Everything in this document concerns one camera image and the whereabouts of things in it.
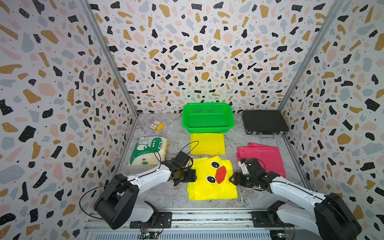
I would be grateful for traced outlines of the yellow duck raincoat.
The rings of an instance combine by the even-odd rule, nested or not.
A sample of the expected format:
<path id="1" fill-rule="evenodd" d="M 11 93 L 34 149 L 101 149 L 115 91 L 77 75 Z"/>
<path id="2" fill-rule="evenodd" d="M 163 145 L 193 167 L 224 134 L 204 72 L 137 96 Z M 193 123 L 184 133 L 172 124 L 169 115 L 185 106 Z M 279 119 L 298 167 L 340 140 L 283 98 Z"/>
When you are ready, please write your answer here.
<path id="1" fill-rule="evenodd" d="M 238 197 L 237 187 L 230 182 L 234 174 L 230 160 L 219 156 L 194 159 L 192 169 L 196 171 L 197 179 L 187 185 L 190 200 L 230 200 Z"/>

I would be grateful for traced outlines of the pink raincoat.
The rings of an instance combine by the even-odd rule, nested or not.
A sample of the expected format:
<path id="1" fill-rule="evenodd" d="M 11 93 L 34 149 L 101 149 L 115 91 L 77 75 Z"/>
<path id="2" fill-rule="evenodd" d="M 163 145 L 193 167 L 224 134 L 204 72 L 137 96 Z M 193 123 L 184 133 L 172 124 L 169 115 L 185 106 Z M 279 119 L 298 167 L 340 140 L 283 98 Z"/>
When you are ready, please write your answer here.
<path id="1" fill-rule="evenodd" d="M 242 159 L 259 159 L 266 172 L 274 172 L 286 177 L 282 156 L 278 147 L 249 143 L 247 147 L 237 148 L 236 157 Z"/>

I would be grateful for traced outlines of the plain yellow raincoat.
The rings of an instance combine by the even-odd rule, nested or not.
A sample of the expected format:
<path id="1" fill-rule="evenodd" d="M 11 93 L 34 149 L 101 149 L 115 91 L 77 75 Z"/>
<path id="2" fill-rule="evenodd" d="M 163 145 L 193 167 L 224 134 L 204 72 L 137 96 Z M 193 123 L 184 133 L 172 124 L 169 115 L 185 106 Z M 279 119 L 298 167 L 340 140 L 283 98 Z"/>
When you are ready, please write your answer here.
<path id="1" fill-rule="evenodd" d="M 191 155 L 225 155 L 224 134 L 202 133 L 191 134 Z"/>

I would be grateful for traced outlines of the green plastic basket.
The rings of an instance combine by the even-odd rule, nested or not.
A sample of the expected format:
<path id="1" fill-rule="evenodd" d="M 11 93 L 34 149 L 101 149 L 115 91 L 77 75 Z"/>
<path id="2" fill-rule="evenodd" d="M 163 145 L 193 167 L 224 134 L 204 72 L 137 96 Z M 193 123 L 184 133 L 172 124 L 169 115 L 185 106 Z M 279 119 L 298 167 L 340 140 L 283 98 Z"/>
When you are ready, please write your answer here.
<path id="1" fill-rule="evenodd" d="M 191 134 L 226 133 L 235 126 L 235 117 L 226 103 L 190 103 L 183 108 L 182 125 Z"/>

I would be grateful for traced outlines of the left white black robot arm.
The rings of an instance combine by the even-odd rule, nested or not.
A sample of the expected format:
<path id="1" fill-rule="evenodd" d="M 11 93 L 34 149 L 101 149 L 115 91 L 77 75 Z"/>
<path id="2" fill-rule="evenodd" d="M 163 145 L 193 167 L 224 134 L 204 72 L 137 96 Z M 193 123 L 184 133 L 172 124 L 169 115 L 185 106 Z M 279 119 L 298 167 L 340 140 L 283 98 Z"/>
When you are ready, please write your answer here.
<path id="1" fill-rule="evenodd" d="M 127 221 L 144 228 L 159 227 L 164 219 L 159 210 L 148 201 L 144 205 L 136 201 L 140 194 L 169 180 L 175 186 L 179 183 L 194 183 L 197 180 L 196 170 L 173 158 L 139 175 L 128 177 L 118 174 L 104 188 L 94 210 L 113 230 L 122 227 Z"/>

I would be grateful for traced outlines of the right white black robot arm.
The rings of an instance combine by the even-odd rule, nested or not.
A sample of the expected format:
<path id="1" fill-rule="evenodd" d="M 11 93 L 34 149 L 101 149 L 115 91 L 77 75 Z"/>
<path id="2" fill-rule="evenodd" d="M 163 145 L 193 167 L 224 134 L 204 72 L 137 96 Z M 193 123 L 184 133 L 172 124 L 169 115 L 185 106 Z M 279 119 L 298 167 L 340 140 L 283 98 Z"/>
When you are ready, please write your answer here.
<path id="1" fill-rule="evenodd" d="M 274 172 L 251 167 L 248 174 L 234 173 L 235 186 L 254 188 L 287 199 L 267 209 L 272 226 L 291 224 L 310 231 L 323 240 L 355 240 L 362 227 L 343 201 L 334 193 L 324 195 L 293 184 Z"/>

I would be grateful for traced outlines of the white green dinosaur raincoat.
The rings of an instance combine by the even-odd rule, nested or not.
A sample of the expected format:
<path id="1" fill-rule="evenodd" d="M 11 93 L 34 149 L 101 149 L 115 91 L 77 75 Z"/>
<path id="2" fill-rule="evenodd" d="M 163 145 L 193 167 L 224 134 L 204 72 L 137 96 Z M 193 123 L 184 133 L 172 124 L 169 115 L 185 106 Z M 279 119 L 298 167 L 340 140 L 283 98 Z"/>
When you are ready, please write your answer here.
<path id="1" fill-rule="evenodd" d="M 168 139 L 164 137 L 138 138 L 130 158 L 130 165 L 149 167 L 159 164 L 165 160 L 168 143 Z"/>

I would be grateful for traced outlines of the small card packets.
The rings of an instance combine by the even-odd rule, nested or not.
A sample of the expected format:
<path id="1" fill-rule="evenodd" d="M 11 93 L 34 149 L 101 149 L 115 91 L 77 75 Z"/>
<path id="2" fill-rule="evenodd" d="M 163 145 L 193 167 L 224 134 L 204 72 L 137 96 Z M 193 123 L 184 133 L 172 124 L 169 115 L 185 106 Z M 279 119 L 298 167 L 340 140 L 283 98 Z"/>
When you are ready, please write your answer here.
<path id="1" fill-rule="evenodd" d="M 165 127 L 165 125 L 162 124 L 160 121 L 154 121 L 150 124 L 150 129 L 152 129 L 154 131 L 161 132 L 164 127 Z"/>

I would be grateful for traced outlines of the black hard case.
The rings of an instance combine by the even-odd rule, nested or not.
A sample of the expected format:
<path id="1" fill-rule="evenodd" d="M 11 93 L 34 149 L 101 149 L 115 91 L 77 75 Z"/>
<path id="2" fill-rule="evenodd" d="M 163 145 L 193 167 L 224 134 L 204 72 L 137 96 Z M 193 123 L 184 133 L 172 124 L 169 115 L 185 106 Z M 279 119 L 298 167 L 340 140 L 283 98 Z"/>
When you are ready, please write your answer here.
<path id="1" fill-rule="evenodd" d="M 242 119 L 247 135 L 258 135 L 261 139 L 274 139 L 285 135 L 289 127 L 278 110 L 243 111 Z"/>

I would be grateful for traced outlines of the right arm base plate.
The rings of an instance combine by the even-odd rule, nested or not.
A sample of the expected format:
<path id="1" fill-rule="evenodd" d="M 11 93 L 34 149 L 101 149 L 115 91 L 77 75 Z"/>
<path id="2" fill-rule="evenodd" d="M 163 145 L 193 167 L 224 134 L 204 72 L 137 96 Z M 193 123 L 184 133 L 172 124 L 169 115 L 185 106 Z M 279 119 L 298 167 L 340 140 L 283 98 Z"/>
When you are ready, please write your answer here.
<path id="1" fill-rule="evenodd" d="M 251 220 L 254 228 L 283 228 L 293 227 L 292 224 L 284 224 L 280 220 L 271 221 L 267 211 L 253 211 L 251 212 Z"/>

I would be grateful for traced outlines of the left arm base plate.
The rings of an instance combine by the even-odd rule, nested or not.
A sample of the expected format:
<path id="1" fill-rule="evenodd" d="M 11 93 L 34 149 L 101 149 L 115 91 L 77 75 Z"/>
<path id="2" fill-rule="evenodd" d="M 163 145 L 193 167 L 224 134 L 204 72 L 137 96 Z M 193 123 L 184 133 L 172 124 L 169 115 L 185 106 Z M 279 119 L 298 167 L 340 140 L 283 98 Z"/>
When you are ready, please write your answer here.
<path id="1" fill-rule="evenodd" d="M 172 212 L 154 213 L 147 222 L 131 222 L 130 229 L 170 229 L 172 225 L 172 216 Z"/>

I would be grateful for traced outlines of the aluminium front rail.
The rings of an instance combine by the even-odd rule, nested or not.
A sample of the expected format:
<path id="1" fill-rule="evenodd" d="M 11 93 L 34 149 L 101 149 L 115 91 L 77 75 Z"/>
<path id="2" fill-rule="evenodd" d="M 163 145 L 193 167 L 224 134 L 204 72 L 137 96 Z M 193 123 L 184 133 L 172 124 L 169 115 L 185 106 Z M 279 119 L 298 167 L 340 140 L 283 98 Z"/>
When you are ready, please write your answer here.
<path id="1" fill-rule="evenodd" d="M 298 226 L 254 228 L 251 212 L 265 209 L 164 209 L 172 212 L 170 229 L 130 229 L 126 222 L 112 230 L 100 219 L 85 226 L 86 240 L 319 240 Z"/>

